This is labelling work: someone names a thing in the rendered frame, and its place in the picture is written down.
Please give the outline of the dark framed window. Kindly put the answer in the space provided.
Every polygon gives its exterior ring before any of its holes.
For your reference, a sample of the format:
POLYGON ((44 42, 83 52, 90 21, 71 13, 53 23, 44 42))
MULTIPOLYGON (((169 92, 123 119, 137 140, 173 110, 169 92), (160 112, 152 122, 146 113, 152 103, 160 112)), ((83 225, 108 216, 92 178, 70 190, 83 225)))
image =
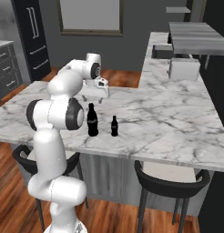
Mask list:
POLYGON ((123 0, 56 0, 56 5, 61 35, 123 35, 123 0))

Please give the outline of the dark sink basin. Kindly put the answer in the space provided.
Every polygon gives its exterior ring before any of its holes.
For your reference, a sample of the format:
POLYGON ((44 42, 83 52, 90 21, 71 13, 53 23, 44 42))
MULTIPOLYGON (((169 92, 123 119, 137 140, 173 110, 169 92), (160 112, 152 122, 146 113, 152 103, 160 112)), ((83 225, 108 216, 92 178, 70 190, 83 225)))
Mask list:
POLYGON ((174 56, 173 48, 170 45, 153 45, 152 58, 156 59, 170 59, 174 56))

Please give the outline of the large black bottle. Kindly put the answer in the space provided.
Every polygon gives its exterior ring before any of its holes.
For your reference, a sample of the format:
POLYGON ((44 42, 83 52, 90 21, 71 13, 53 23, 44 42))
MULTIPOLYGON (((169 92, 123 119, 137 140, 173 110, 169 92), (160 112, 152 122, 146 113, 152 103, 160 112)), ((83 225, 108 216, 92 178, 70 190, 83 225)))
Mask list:
POLYGON ((95 137, 98 134, 98 129, 97 129, 97 113, 94 109, 93 103, 88 104, 87 126, 88 126, 88 134, 91 137, 95 137))

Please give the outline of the white toaster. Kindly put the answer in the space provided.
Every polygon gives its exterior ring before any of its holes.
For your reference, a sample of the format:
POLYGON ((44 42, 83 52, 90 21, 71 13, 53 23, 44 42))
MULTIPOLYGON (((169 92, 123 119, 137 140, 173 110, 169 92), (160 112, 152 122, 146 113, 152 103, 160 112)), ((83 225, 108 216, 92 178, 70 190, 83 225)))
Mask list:
POLYGON ((194 58, 171 58, 168 77, 172 80, 196 81, 199 76, 200 62, 194 58))

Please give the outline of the small black bottle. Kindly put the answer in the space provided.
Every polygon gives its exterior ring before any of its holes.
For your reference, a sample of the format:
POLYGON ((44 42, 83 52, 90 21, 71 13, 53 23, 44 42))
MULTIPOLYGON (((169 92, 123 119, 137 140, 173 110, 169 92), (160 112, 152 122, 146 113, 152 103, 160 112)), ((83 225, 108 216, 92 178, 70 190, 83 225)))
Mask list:
POLYGON ((113 120, 111 122, 111 136, 116 137, 118 136, 118 123, 117 123, 117 117, 113 116, 113 120))

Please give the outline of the black fridge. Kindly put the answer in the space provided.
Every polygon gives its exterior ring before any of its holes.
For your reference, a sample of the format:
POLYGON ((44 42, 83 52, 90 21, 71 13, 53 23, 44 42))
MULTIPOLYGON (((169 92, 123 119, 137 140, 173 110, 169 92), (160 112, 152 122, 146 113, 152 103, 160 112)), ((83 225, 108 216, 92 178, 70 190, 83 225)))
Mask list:
POLYGON ((46 36, 38 0, 11 0, 32 82, 51 72, 46 36))

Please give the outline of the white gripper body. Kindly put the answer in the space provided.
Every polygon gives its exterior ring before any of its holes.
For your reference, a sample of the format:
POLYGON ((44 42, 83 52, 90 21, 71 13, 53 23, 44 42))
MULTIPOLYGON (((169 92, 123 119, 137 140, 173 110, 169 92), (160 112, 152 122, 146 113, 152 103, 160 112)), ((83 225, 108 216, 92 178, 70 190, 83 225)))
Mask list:
POLYGON ((83 96, 96 96, 102 98, 109 97, 109 92, 107 87, 97 88, 96 86, 83 86, 79 94, 83 96))

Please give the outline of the small grey wall shelf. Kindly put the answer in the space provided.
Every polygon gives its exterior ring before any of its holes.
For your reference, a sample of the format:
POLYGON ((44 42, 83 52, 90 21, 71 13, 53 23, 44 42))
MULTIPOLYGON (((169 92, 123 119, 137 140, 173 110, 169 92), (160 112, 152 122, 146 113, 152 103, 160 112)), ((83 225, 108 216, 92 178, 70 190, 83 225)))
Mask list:
POLYGON ((190 10, 185 6, 167 6, 166 13, 168 14, 189 14, 190 10))

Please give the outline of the grey island counter base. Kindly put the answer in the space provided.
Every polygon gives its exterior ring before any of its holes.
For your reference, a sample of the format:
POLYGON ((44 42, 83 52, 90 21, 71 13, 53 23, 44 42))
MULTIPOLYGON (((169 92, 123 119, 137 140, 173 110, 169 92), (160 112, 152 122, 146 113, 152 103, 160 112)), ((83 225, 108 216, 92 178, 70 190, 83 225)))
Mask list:
MULTIPOLYGON (((141 186, 134 169, 134 160, 83 153, 79 159, 83 178, 87 184, 88 198, 138 206, 141 186)), ((27 186, 31 176, 18 163, 17 165, 27 186)), ((69 176, 79 178, 76 167, 69 176)), ((190 198, 187 215, 193 217, 199 215, 208 188, 209 185, 206 185, 196 196, 190 198)), ((174 198, 165 198, 148 192, 146 208, 173 212, 174 204, 174 198)))

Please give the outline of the black stool with pale seat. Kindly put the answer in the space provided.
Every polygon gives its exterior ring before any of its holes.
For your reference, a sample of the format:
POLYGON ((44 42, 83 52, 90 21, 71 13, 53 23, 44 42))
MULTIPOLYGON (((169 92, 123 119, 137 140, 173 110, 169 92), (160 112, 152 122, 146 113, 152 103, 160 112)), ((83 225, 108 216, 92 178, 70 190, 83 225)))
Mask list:
MULTIPOLYGON (((77 167, 79 178, 81 180, 84 180, 79 157, 80 154, 78 152, 72 152, 72 151, 66 152, 67 167, 64 173, 65 176, 69 176, 69 174, 75 169, 75 167, 77 167)), ((36 162, 34 161, 35 154, 34 151, 28 148, 28 146, 26 145, 18 146, 13 152, 13 158, 31 177, 37 173, 37 165, 36 162)), ((43 218, 41 200, 38 198, 36 199, 36 206, 38 209, 42 230, 45 230, 45 222, 43 218)), ((87 229, 83 225, 83 223, 80 223, 78 225, 75 233, 87 233, 87 229)))
POLYGON ((178 233, 182 233, 189 199, 196 196, 210 181, 209 172, 201 169, 197 174, 193 167, 179 167, 154 162, 140 163, 136 160, 134 168, 141 185, 138 209, 137 233, 141 233, 148 192, 176 200, 172 224, 176 222, 179 201, 183 200, 178 233))

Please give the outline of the grey drawer cabinets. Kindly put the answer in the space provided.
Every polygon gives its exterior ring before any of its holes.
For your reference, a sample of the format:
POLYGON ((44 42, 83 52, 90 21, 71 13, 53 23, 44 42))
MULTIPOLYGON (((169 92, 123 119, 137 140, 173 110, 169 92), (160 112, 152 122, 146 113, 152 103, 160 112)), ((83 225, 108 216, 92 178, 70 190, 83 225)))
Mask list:
POLYGON ((0 40, 0 103, 4 96, 19 87, 22 77, 13 41, 0 40))

